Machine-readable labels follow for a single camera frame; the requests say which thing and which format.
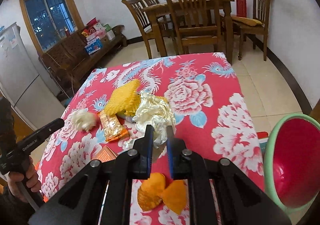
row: person's arm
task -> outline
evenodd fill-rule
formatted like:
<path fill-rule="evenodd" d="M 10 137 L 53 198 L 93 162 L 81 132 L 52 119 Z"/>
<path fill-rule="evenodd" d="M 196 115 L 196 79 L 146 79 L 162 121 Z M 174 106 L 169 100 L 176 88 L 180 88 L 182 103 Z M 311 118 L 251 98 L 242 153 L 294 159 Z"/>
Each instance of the person's arm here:
<path fill-rule="evenodd" d="M 32 163 L 33 160 L 30 158 L 30 166 L 26 172 L 26 177 L 29 179 L 27 186 L 31 188 L 31 191 L 37 192 L 41 189 L 41 183 Z M 5 215 L 5 217 L 0 217 L 0 220 L 4 218 L 7 224 L 27 224 L 35 212 L 17 187 L 16 182 L 22 181 L 23 178 L 21 173 L 10 172 L 8 186 L 4 188 L 4 193 L 0 196 L 0 209 L 2 215 Z"/>

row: human hand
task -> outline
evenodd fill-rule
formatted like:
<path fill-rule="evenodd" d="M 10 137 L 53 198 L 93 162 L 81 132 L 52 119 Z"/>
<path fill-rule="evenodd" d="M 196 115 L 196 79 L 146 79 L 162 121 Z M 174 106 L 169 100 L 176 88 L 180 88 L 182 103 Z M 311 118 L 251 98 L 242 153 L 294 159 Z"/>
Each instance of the human hand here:
<path fill-rule="evenodd" d="M 26 177 L 28 178 L 27 181 L 27 187 L 31 188 L 32 192 L 38 192 L 41 189 L 41 182 L 38 180 L 39 176 L 36 173 L 35 167 L 32 164 L 33 159 L 29 157 L 30 159 L 30 166 L 28 171 L 26 172 Z M 8 187 L 10 192 L 13 196 L 18 198 L 19 200 L 27 203 L 28 201 L 24 197 L 24 195 L 21 193 L 21 191 L 18 189 L 17 182 L 21 182 L 24 178 L 24 175 L 22 173 L 18 172 L 9 172 L 9 178 L 8 178 Z"/>

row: window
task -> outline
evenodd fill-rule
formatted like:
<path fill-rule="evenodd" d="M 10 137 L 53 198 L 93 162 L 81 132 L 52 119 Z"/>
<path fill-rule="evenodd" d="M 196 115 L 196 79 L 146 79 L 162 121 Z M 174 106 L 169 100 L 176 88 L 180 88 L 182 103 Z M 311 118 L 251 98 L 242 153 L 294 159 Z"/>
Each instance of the window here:
<path fill-rule="evenodd" d="M 30 37 L 39 55 L 73 33 L 83 23 L 73 0 L 20 0 Z"/>

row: red floral tablecloth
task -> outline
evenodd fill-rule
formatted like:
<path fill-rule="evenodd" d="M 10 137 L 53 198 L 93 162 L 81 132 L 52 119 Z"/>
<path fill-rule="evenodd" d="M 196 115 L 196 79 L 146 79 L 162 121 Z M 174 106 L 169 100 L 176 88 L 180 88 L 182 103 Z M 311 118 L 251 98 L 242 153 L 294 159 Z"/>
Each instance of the red floral tablecloth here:
<path fill-rule="evenodd" d="M 236 74 L 223 53 L 200 53 L 93 70 L 63 113 L 65 126 L 51 136 L 41 159 L 38 174 L 45 196 L 53 196 L 106 144 L 101 125 L 90 133 L 77 132 L 70 114 L 77 109 L 99 112 L 115 88 L 134 78 L 140 79 L 141 90 L 168 99 L 176 118 L 175 136 L 188 148 L 207 159 L 230 159 L 263 189 L 259 142 Z M 131 137 L 107 144 L 116 153 L 143 136 L 134 124 L 124 126 Z M 151 171 L 170 177 L 166 148 Z M 140 184 L 135 180 L 132 186 L 131 224 L 189 224 L 188 206 L 181 215 L 163 204 L 143 212 L 137 203 Z"/>

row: orange peel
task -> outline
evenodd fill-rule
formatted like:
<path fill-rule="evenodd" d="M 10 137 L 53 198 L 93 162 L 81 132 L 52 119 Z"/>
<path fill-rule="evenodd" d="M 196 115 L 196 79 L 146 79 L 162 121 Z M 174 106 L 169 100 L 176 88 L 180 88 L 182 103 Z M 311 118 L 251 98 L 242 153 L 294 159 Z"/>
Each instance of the orange peel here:
<path fill-rule="evenodd" d="M 151 211 L 162 202 L 159 196 L 149 195 L 147 192 L 143 191 L 141 187 L 138 189 L 137 199 L 140 208 L 144 212 Z"/>
<path fill-rule="evenodd" d="M 151 196 L 159 196 L 165 189 L 165 176 L 162 173 L 151 173 L 150 178 L 141 185 L 141 190 Z"/>
<path fill-rule="evenodd" d="M 180 215 L 187 204 L 186 187 L 183 180 L 175 180 L 170 183 L 160 197 L 170 210 Z"/>

